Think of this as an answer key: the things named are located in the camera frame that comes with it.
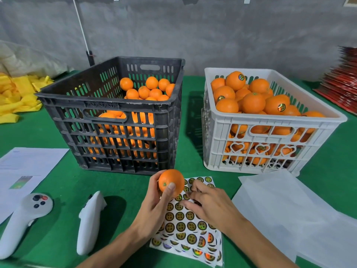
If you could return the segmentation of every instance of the white plastic crate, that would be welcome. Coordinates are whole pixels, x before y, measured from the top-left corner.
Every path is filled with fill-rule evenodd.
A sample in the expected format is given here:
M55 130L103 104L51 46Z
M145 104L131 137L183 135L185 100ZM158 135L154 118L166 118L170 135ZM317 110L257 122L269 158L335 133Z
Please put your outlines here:
M242 72L246 76L247 84L257 78L266 79L270 83L274 95L286 94L290 97L290 103L297 106L301 113L319 111L326 117L291 117L219 112L216 110L213 99L211 82L217 77L226 78L233 71ZM260 174L286 168L292 175L298 176L303 166L337 126L347 121L347 117L344 114L314 97L274 70L209 67L205 69L205 76L205 97L202 109L203 163L209 170ZM232 124L238 124L239 128L241 125L248 125L243 138L238 138L240 136L238 135L239 129L234 138L229 138ZM250 129L256 125L266 125L271 126L271 128L268 134L253 134ZM291 127L292 132L289 135L273 135L272 132L275 126ZM292 136L299 128L305 128L304 133L299 140L291 142ZM302 143L301 140L308 128L315 128L315 131L306 142ZM253 143L259 144L255 146L255 154L248 155L240 153L243 150L242 145L237 151L232 149L229 153L225 152L227 141L233 142L232 144L228 143L230 148L234 146L234 143L248 142L247 153L249 153ZM267 152L270 148L269 144L277 144L271 155L257 152L258 146L265 146L267 148L265 152ZM291 148L292 151L286 155L274 156L280 144L284 144L281 149ZM238 156L244 157L242 163L238 163ZM249 162L248 157L259 157L258 164L254 165Z

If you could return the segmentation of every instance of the white tissue paper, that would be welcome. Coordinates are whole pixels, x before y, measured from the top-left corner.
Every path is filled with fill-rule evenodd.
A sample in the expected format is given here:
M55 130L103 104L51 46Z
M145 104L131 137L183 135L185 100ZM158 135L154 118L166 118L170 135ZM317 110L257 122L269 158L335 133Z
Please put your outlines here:
M239 177L238 210L289 259L357 267L357 220L334 210L287 170Z

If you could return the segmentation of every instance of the crate handle hole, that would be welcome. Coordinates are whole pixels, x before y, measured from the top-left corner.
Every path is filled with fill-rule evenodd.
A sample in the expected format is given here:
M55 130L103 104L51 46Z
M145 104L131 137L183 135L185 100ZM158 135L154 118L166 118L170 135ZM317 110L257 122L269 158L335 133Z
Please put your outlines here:
M158 66L158 65L140 65L140 69L142 69L142 70L160 70L160 66Z

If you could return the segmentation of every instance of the black plastic crate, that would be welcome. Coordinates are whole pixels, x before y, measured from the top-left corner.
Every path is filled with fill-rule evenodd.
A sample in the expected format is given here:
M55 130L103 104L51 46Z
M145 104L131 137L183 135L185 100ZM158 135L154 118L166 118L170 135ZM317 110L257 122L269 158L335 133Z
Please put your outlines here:
M175 166L184 65L185 60L179 58L119 56L55 82L36 95L82 168L151 175ZM149 76L175 83L169 100L123 99L121 78L129 77L138 89ZM122 111L126 119L98 117L106 110Z

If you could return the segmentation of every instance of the red paper stack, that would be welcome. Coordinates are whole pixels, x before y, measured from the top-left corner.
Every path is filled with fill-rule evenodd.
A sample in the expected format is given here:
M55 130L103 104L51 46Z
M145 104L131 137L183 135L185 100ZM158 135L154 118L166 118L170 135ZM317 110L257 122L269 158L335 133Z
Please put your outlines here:
M357 48L340 47L341 64L332 68L315 92L357 115Z

